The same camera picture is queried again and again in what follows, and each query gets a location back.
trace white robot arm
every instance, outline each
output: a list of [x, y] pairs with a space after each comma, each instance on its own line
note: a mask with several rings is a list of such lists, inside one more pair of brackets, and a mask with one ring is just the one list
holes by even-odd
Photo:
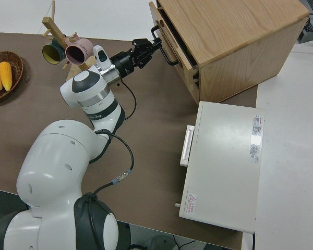
[[133, 40], [133, 48], [108, 58], [101, 46], [93, 52], [97, 63], [60, 88], [71, 107], [81, 106], [94, 131], [78, 121], [62, 120], [47, 126], [29, 150], [17, 180], [17, 192], [29, 209], [0, 222], [0, 250], [115, 250], [118, 227], [111, 210], [97, 192], [115, 184], [131, 167], [94, 193], [82, 196], [81, 181], [89, 163], [99, 159], [125, 113], [109, 85], [120, 82], [134, 67], [143, 68], [160, 49], [154, 36]]

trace wicker basket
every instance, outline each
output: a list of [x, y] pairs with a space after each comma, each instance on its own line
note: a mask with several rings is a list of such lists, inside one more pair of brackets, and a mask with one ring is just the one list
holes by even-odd
[[2, 61], [7, 61], [10, 63], [13, 84], [9, 91], [5, 91], [4, 88], [0, 91], [0, 100], [7, 97], [8, 94], [10, 94], [16, 88], [17, 84], [20, 82], [22, 78], [23, 73], [22, 59], [15, 53], [9, 51], [0, 52], [0, 63]]

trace teal mug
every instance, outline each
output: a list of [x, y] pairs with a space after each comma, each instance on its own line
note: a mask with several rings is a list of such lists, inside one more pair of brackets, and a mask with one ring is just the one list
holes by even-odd
[[43, 47], [42, 53], [45, 60], [51, 64], [59, 64], [66, 57], [65, 50], [56, 38], [53, 38], [52, 43]]

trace black cable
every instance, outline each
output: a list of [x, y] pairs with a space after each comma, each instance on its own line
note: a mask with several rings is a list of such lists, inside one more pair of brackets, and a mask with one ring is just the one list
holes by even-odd
[[133, 244], [133, 245], [129, 245], [129, 247], [126, 250], [132, 250], [132, 249], [139, 249], [139, 250], [146, 250], [147, 247], [141, 246], [141, 245], [137, 245], [137, 244]]
[[191, 244], [191, 243], [193, 243], [193, 242], [195, 242], [195, 241], [190, 241], [190, 242], [188, 242], [188, 243], [186, 243], [186, 244], [183, 244], [183, 245], [181, 245], [177, 250], [181, 250], [181, 247], [186, 246], [186, 245], [189, 245], [189, 244]]
[[[98, 130], [98, 131], [95, 131], [95, 134], [107, 134], [107, 135], [110, 135], [110, 136], [115, 137], [116, 139], [120, 140], [120, 142], [122, 142], [122, 143], [126, 146], [126, 148], [129, 150], [129, 153], [130, 153], [130, 156], [131, 156], [131, 166], [130, 166], [130, 170], [132, 170], [132, 169], [134, 168], [134, 164], [135, 164], [134, 155], [133, 155], [132, 150], [131, 150], [131, 148], [129, 147], [129, 145], [127, 145], [127, 143], [126, 143], [122, 138], [120, 138], [118, 135], [113, 134], [113, 133], [111, 133], [110, 131], [106, 131], [106, 130]], [[111, 186], [111, 185], [113, 185], [113, 183], [112, 183], [112, 182], [109, 182], [108, 184], [103, 185], [103, 186], [99, 187], [98, 189], [96, 189], [93, 194], [96, 195], [96, 194], [97, 194], [98, 192], [100, 192], [102, 189], [105, 189], [106, 187]]]
[[188, 243], [185, 243], [185, 244], [179, 246], [178, 243], [177, 243], [176, 240], [175, 240], [175, 235], [173, 235], [173, 239], [174, 239], [174, 242], [175, 242], [175, 244], [176, 244], [176, 246], [177, 246], [177, 250], [181, 250], [181, 247], [186, 246], [186, 245], [189, 245], [189, 244], [191, 244], [191, 243], [193, 243], [193, 242], [196, 241], [196, 240], [190, 241], [190, 242], [188, 242]]
[[252, 234], [252, 248], [251, 250], [255, 250], [255, 233]]
[[[113, 134], [110, 131], [106, 131], [106, 130], [95, 131], [95, 134], [107, 134], [109, 136], [115, 137], [118, 140], [120, 140], [126, 146], [126, 148], [129, 150], [129, 153], [130, 153], [130, 156], [131, 156], [131, 167], [130, 167], [130, 170], [133, 169], [134, 164], [135, 164], [134, 155], [133, 155], [129, 145], [127, 145], [127, 143], [122, 138], [120, 138], [118, 135]], [[96, 196], [98, 192], [100, 192], [101, 190], [103, 190], [103, 189], [105, 189], [105, 188], [107, 188], [107, 187], [109, 187], [109, 186], [111, 186], [113, 184], [114, 184], [113, 182], [109, 182], [108, 184], [103, 185], [103, 186], [99, 187], [98, 189], [96, 189], [94, 191], [94, 193], [93, 193], [93, 196], [91, 197], [91, 200], [88, 202], [89, 223], [90, 223], [90, 225], [92, 227], [93, 237], [94, 237], [94, 240], [95, 240], [99, 250], [102, 250], [102, 247], [100, 245], [99, 238], [98, 238], [97, 233], [96, 233], [96, 228], [95, 228], [95, 225], [94, 225], [94, 221], [93, 221], [93, 218], [92, 218], [91, 204], [93, 202], [94, 196]]]
[[304, 29], [306, 32], [313, 32], [313, 26], [311, 24], [310, 18], [308, 18], [308, 20], [304, 26]]
[[176, 246], [178, 247], [178, 248], [180, 248], [179, 247], [179, 244], [176, 242], [176, 240], [175, 240], [175, 235], [173, 235], [173, 239], [174, 239], [174, 242], [175, 242], [175, 244], [176, 244]]
[[96, 190], [94, 191], [93, 195], [96, 195], [96, 194], [97, 194], [98, 192], [100, 192], [102, 189], [105, 189], [106, 187], [111, 186], [111, 185], [113, 185], [113, 183], [112, 183], [112, 182], [109, 182], [108, 184], [99, 187], [98, 189], [96, 189]]
[[93, 232], [93, 237], [94, 237], [94, 241], [96, 242], [96, 245], [98, 246], [98, 249], [99, 250], [102, 250], [102, 247], [100, 245], [100, 242], [99, 242], [99, 238], [96, 234], [96, 228], [95, 228], [95, 225], [94, 225], [94, 221], [93, 221], [93, 217], [92, 217], [92, 212], [91, 212], [91, 204], [92, 204], [93, 200], [91, 199], [89, 202], [88, 202], [88, 215], [89, 215], [89, 224], [92, 226], [92, 232]]
[[128, 85], [126, 85], [126, 84], [123, 82], [122, 79], [121, 79], [121, 82], [122, 82], [122, 84], [128, 89], [128, 91], [130, 91], [130, 93], [131, 93], [131, 95], [132, 95], [132, 97], [134, 98], [134, 101], [135, 101], [135, 106], [134, 106], [134, 109], [133, 109], [132, 113], [131, 113], [128, 117], [124, 118], [124, 120], [127, 120], [127, 119], [129, 119], [129, 118], [134, 114], [134, 112], [136, 111], [136, 108], [137, 108], [137, 99], [136, 99], [135, 94], [133, 93], [133, 91], [129, 88]]

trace brown table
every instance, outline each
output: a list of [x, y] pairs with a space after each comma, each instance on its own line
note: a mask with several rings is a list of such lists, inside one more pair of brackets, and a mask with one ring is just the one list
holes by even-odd
[[[109, 56], [127, 51], [131, 42], [92, 40]], [[51, 122], [63, 119], [90, 122], [80, 108], [63, 101], [59, 87], [66, 81], [64, 61], [50, 65], [42, 47], [50, 40], [40, 35], [0, 33], [0, 52], [18, 54], [25, 73], [18, 88], [0, 103], [0, 190], [16, 193], [16, 180], [23, 160], [39, 133]], [[117, 131], [131, 147], [135, 167], [125, 181], [99, 194], [120, 221], [240, 249], [242, 233], [191, 221], [178, 216], [186, 168], [179, 165], [187, 124], [195, 124], [197, 105], [174, 67], [160, 52], [140, 70], [124, 78], [136, 95], [135, 114]], [[129, 114], [133, 98], [124, 86], [111, 86]], [[255, 106], [256, 87], [225, 101]], [[91, 164], [82, 182], [82, 192], [91, 192], [127, 169], [130, 157], [123, 145], [113, 140], [97, 162]]]

